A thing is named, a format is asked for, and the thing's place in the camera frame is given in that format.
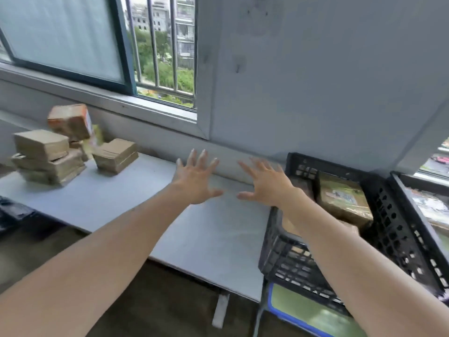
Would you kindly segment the white table leg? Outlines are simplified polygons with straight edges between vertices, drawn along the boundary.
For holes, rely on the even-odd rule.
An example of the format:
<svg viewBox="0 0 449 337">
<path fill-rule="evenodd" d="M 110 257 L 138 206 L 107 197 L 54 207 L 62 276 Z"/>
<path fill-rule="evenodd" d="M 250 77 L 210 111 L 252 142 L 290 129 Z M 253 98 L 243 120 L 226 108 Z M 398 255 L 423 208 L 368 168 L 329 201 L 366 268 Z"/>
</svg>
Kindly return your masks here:
<svg viewBox="0 0 449 337">
<path fill-rule="evenodd" d="M 212 326 L 216 329 L 222 329 L 226 317 L 227 307 L 229 303 L 230 293 L 222 292 L 218 295 L 214 315 L 212 318 Z"/>
</svg>

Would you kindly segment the thin brown cardboard box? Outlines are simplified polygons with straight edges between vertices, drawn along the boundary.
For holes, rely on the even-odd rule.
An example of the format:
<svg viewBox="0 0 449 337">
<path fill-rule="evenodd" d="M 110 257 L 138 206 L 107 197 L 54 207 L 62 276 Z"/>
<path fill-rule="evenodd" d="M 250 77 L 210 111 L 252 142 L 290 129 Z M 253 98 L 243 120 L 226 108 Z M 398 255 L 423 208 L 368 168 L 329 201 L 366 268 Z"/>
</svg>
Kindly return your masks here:
<svg viewBox="0 0 449 337">
<path fill-rule="evenodd" d="M 118 175 L 128 166 L 130 166 L 134 161 L 138 159 L 139 155 L 137 152 L 132 153 L 130 156 L 125 158 L 122 162 L 116 164 L 114 160 L 109 160 L 109 162 L 101 161 L 97 163 L 97 169 L 100 173 L 106 175 Z"/>
</svg>

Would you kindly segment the person's left forearm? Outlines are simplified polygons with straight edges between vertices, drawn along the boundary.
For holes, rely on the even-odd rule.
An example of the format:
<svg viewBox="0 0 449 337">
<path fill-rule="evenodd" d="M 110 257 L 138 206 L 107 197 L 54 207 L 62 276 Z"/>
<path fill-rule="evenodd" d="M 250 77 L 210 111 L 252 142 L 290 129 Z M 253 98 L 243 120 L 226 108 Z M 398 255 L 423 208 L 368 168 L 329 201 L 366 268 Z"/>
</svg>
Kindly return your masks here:
<svg viewBox="0 0 449 337">
<path fill-rule="evenodd" d="M 86 337 L 191 203 L 174 182 L 0 295 L 0 337 Z"/>
</svg>

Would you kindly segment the person's right forearm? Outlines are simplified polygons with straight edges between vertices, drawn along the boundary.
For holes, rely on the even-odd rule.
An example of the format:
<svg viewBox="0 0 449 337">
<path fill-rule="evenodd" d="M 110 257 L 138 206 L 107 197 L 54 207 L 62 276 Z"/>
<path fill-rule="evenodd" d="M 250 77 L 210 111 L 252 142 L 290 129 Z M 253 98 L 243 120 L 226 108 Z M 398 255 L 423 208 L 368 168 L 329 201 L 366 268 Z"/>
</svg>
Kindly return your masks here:
<svg viewBox="0 0 449 337">
<path fill-rule="evenodd" d="M 361 237 L 289 187 L 277 204 L 369 337 L 449 337 L 449 307 Z"/>
</svg>

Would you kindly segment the orange taped cardboard box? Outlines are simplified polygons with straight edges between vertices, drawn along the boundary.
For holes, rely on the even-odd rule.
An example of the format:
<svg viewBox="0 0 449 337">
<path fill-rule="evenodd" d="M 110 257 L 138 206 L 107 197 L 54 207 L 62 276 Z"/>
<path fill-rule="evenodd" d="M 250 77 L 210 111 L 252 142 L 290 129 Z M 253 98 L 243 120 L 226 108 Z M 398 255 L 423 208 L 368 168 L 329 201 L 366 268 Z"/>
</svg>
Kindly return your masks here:
<svg viewBox="0 0 449 337">
<path fill-rule="evenodd" d="M 54 106 L 47 117 L 48 126 L 69 141 L 88 140 L 93 135 L 92 121 L 85 104 Z"/>
</svg>

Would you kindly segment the person's right hand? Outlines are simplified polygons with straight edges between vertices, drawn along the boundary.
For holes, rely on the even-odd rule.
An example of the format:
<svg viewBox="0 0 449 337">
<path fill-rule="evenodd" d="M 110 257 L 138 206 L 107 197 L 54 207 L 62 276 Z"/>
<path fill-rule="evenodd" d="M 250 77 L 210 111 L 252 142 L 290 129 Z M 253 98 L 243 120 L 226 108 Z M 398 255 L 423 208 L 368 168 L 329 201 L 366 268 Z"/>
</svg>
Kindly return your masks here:
<svg viewBox="0 0 449 337">
<path fill-rule="evenodd" d="M 243 161 L 238 161 L 238 164 L 252 179 L 254 186 L 253 192 L 257 196 L 256 202 L 270 207 L 282 208 L 297 193 L 298 189 L 292 185 L 287 176 L 285 181 L 277 181 L 275 173 L 276 165 L 273 167 L 267 160 L 261 160 L 263 160 L 266 166 L 266 171 L 260 176 L 252 175 L 251 167 L 253 165 L 249 166 Z"/>
</svg>

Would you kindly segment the sliding window with green frame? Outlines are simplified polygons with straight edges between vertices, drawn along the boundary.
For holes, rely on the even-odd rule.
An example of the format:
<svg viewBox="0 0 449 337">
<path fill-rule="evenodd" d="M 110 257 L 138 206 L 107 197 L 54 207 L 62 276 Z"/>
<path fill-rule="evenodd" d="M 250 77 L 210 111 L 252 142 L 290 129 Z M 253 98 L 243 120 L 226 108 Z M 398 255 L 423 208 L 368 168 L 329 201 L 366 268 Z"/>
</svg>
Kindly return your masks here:
<svg viewBox="0 0 449 337">
<path fill-rule="evenodd" d="M 15 66 L 137 92 L 121 0 L 0 0 L 0 43 Z"/>
</svg>

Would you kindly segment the black object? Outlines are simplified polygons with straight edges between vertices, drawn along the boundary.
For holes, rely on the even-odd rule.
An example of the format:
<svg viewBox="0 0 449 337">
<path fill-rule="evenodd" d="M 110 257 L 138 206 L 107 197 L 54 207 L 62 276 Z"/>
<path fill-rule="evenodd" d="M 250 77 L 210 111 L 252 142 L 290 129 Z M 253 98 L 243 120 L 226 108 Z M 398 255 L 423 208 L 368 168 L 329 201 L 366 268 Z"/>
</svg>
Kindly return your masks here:
<svg viewBox="0 0 449 337">
<path fill-rule="evenodd" d="M 0 237 L 36 216 L 36 210 L 0 196 Z"/>
</svg>

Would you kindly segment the flat wide cardboard box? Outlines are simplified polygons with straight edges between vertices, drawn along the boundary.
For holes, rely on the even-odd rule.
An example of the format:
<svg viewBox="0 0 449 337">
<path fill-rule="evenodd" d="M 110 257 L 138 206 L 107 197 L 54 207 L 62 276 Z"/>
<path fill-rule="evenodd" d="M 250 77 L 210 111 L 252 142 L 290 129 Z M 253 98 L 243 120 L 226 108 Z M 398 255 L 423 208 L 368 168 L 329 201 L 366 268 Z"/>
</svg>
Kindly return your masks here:
<svg viewBox="0 0 449 337">
<path fill-rule="evenodd" d="M 48 174 L 63 178 L 84 165 L 83 153 L 79 149 L 69 149 L 67 155 L 53 161 L 29 158 L 17 153 L 11 157 L 14 166 L 25 172 Z"/>
</svg>

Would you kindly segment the small plain cardboard box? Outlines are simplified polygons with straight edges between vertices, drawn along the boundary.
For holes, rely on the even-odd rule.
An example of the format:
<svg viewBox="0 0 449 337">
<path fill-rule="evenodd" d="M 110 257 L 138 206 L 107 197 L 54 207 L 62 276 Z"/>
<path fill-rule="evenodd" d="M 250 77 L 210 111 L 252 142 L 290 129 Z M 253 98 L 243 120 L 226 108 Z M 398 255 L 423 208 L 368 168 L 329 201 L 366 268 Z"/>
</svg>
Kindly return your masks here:
<svg viewBox="0 0 449 337">
<path fill-rule="evenodd" d="M 13 135 L 16 151 L 28 158 L 54 161 L 69 153 L 69 139 L 48 130 L 31 130 Z"/>
</svg>

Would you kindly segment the brown box with green label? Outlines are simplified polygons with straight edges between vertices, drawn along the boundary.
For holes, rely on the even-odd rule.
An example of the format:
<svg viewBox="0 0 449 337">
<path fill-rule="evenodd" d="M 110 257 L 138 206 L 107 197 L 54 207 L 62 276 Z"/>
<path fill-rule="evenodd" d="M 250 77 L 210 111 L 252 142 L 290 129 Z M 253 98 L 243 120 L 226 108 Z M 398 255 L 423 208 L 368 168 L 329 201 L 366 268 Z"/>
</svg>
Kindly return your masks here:
<svg viewBox="0 0 449 337">
<path fill-rule="evenodd" d="M 358 183 L 318 172 L 317 187 L 317 203 L 336 219 L 359 229 L 373 222 L 367 198 Z"/>
</svg>

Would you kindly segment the person's left hand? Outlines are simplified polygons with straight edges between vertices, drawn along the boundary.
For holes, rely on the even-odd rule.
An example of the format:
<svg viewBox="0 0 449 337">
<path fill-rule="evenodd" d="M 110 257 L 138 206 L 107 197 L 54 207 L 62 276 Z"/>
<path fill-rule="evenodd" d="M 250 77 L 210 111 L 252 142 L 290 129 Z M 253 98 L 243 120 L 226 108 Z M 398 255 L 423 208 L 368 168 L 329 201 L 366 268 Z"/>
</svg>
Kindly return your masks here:
<svg viewBox="0 0 449 337">
<path fill-rule="evenodd" d="M 184 164 L 185 177 L 176 177 L 176 172 L 170 183 L 170 188 L 183 198 L 188 204 L 201 204 L 201 192 L 205 189 L 216 189 L 209 185 L 210 177 L 215 171 L 219 160 L 214 158 L 204 171 L 198 170 L 198 158 L 200 153 L 192 149 Z"/>
</svg>

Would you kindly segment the blue plastic crate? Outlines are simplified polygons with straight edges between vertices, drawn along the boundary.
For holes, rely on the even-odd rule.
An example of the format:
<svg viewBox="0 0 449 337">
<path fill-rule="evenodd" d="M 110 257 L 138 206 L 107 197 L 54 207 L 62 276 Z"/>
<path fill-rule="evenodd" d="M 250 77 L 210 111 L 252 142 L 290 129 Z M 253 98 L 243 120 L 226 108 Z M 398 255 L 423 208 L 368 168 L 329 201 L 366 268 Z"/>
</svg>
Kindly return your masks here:
<svg viewBox="0 0 449 337">
<path fill-rule="evenodd" d="M 367 337 L 351 317 L 278 284 L 270 283 L 267 291 L 267 310 L 270 313 L 314 337 Z"/>
</svg>

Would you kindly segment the square brown cardboard box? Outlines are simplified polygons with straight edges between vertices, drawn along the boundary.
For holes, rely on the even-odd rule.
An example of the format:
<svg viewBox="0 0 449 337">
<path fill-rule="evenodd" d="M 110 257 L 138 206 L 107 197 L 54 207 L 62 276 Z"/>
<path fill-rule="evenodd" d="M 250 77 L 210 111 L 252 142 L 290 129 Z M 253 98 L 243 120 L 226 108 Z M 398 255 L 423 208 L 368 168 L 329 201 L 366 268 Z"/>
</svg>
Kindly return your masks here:
<svg viewBox="0 0 449 337">
<path fill-rule="evenodd" d="M 93 158 L 98 165 L 120 164 L 137 150 L 138 146 L 135 142 L 114 139 L 94 148 Z"/>
</svg>

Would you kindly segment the metal window bars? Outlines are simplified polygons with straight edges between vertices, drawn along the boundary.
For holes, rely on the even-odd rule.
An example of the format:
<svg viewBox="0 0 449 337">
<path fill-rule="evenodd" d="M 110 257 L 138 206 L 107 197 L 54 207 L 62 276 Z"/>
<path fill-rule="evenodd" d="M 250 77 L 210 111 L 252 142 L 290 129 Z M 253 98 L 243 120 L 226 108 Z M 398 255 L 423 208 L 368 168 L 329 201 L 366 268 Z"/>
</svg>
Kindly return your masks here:
<svg viewBox="0 0 449 337">
<path fill-rule="evenodd" d="M 121 0 L 137 95 L 196 109 L 196 0 Z"/>
</svg>

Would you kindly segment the yellow packet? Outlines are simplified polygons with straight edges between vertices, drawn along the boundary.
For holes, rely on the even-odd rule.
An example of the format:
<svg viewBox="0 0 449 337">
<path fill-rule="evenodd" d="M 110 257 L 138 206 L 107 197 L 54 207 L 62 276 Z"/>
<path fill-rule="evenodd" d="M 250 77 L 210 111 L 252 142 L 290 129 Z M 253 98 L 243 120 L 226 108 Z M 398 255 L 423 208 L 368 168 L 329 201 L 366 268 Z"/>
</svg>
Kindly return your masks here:
<svg viewBox="0 0 449 337">
<path fill-rule="evenodd" d="M 98 124 L 93 124 L 93 133 L 87 140 L 82 141 L 81 148 L 85 155 L 85 159 L 93 158 L 93 151 L 104 144 L 104 135 Z"/>
</svg>

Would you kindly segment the large black plastic crate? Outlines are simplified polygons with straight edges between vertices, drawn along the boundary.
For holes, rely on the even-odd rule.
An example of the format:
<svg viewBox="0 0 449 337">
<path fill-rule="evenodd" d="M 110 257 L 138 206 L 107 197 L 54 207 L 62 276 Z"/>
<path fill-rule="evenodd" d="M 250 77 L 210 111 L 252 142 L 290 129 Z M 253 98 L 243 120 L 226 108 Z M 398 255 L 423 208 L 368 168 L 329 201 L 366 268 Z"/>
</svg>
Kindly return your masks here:
<svg viewBox="0 0 449 337">
<path fill-rule="evenodd" d="M 412 220 L 405 192 L 388 179 L 322 159 L 290 152 L 285 173 L 291 181 L 305 181 L 318 196 L 318 173 L 354 181 L 362 187 L 373 223 L 362 238 L 449 307 L 449 259 L 429 224 Z M 282 212 L 272 207 L 259 259 L 264 277 L 312 301 L 351 317 L 330 287 L 305 241 L 283 228 Z"/>
</svg>

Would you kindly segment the pile of wrapped packets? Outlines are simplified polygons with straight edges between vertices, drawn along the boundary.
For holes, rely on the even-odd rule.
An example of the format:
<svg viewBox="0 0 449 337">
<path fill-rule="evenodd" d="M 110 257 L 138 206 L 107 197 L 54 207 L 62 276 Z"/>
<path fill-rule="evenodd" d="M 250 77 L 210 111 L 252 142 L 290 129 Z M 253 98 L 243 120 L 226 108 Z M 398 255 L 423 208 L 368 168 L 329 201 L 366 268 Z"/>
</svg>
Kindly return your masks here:
<svg viewBox="0 0 449 337">
<path fill-rule="evenodd" d="M 439 198 L 426 192 L 407 187 L 407 193 L 418 206 L 434 230 L 449 238 L 449 207 Z"/>
</svg>

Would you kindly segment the flat taped cardboard box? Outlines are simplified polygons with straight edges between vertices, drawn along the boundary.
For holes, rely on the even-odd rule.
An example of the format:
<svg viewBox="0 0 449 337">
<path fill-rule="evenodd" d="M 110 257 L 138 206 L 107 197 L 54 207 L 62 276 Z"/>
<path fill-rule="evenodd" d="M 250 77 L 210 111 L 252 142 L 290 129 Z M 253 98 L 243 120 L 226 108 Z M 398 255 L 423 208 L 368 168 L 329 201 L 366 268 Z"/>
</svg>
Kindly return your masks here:
<svg viewBox="0 0 449 337">
<path fill-rule="evenodd" d="M 62 176 L 52 175 L 43 171 L 32 171 L 26 169 L 17 169 L 17 172 L 27 182 L 35 182 L 47 186 L 64 187 L 79 176 L 85 169 L 85 165 L 78 166 L 72 171 L 69 171 L 67 175 Z"/>
</svg>

